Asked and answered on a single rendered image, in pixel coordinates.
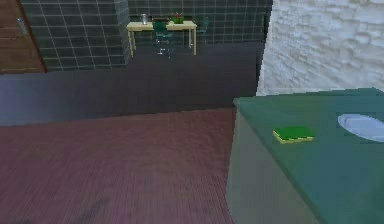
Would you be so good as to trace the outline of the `teal chair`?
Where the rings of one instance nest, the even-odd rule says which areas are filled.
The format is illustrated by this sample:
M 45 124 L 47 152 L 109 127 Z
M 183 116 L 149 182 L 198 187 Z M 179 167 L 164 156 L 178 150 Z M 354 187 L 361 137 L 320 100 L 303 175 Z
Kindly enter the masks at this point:
M 203 19 L 202 25 L 198 27 L 197 33 L 201 35 L 205 35 L 207 33 L 209 23 L 210 23 L 210 19 L 208 17 L 205 17 Z

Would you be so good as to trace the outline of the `green counter cabinet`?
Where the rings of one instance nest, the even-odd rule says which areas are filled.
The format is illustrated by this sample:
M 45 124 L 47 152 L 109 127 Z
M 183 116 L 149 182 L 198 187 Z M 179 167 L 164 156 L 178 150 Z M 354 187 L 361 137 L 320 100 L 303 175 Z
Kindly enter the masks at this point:
M 242 97 L 226 201 L 234 224 L 384 224 L 384 143 L 360 138 L 342 114 L 384 122 L 384 92 L 359 88 Z M 275 128 L 304 126 L 312 141 L 281 144 Z

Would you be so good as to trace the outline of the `brown wooden door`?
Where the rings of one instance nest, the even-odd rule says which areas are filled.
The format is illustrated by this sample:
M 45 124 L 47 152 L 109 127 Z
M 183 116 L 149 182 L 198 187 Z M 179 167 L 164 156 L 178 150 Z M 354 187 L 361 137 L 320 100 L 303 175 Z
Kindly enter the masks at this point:
M 24 35 L 17 22 L 28 29 Z M 36 40 L 20 0 L 0 0 L 0 74 L 46 73 Z

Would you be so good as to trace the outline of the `green chair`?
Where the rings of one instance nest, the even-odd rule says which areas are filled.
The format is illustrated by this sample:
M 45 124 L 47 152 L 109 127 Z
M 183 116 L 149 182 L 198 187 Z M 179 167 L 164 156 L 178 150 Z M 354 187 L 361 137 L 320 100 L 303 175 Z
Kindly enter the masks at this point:
M 173 48 L 172 48 L 173 35 L 168 32 L 166 23 L 163 21 L 154 21 L 153 30 L 155 33 L 154 46 L 157 48 L 156 53 L 158 55 L 166 55 L 168 58 L 170 58 L 173 51 Z

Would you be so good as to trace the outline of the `green yellow sponge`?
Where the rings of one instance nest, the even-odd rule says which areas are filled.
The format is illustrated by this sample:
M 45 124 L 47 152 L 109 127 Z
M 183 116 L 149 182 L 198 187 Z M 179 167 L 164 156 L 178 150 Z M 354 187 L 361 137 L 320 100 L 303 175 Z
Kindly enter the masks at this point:
M 275 128 L 272 133 L 281 144 L 312 141 L 314 139 L 314 134 L 304 126 Z

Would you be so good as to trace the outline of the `pale blue sink basin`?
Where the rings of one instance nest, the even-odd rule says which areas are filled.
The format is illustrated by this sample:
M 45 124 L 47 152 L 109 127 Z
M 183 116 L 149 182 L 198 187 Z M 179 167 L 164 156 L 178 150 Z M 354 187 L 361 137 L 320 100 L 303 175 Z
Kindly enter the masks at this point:
M 342 114 L 337 118 L 338 124 L 355 136 L 384 143 L 384 122 L 361 114 Z

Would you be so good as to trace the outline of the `pale wooden table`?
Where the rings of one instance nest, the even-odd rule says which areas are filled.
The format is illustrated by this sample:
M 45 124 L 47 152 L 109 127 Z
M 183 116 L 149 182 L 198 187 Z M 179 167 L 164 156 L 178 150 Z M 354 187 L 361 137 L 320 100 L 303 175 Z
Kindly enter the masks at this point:
M 169 31 L 189 31 L 189 47 L 193 48 L 193 55 L 197 55 L 197 25 L 193 21 L 184 21 L 182 24 L 175 24 L 174 22 L 169 22 L 166 25 L 166 28 Z M 129 52 L 130 56 L 134 56 L 134 51 L 136 50 L 135 43 L 135 33 L 142 31 L 153 31 L 153 24 L 147 22 L 143 24 L 142 22 L 129 22 L 126 26 L 128 31 L 128 40 L 129 40 Z

